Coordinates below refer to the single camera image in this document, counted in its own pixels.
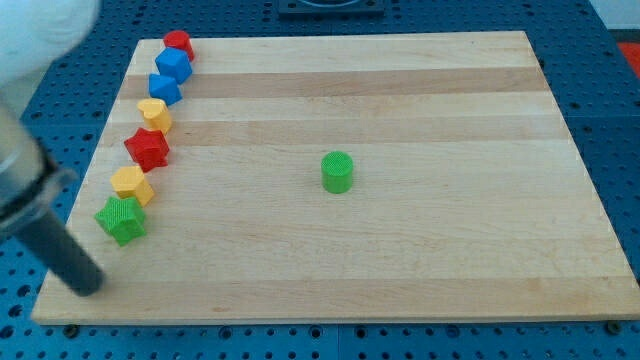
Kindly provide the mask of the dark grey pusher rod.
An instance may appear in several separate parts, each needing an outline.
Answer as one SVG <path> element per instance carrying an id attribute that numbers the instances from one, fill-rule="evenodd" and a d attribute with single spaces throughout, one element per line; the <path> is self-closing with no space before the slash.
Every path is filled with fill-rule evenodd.
<path id="1" fill-rule="evenodd" d="M 77 296 L 97 292 L 104 273 L 50 210 L 20 228 L 16 237 Z"/>

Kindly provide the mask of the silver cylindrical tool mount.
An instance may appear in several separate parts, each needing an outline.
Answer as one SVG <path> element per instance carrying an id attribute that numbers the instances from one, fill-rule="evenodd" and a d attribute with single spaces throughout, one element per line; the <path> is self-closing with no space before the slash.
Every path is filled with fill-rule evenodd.
<path id="1" fill-rule="evenodd" d="M 1 241 L 25 230 L 51 210 L 62 190 L 78 179 L 1 106 Z"/>

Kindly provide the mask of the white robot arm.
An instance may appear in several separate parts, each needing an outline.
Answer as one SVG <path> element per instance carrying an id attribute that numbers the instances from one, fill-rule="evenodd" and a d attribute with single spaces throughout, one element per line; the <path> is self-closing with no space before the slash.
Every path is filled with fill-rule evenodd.
<path id="1" fill-rule="evenodd" d="M 98 0 L 1 3 L 1 86 L 51 64 L 94 27 Z M 100 289 L 104 273 L 67 231 L 50 204 L 74 171 L 61 168 L 29 131 L 1 112 L 1 237 L 21 241 L 80 297 Z"/>

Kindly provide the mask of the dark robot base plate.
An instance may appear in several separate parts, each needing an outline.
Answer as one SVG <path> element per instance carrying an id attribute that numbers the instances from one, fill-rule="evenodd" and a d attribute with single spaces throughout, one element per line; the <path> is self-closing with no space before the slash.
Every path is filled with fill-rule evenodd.
<path id="1" fill-rule="evenodd" d="M 304 16 L 382 15 L 386 0 L 276 0 L 280 18 Z"/>

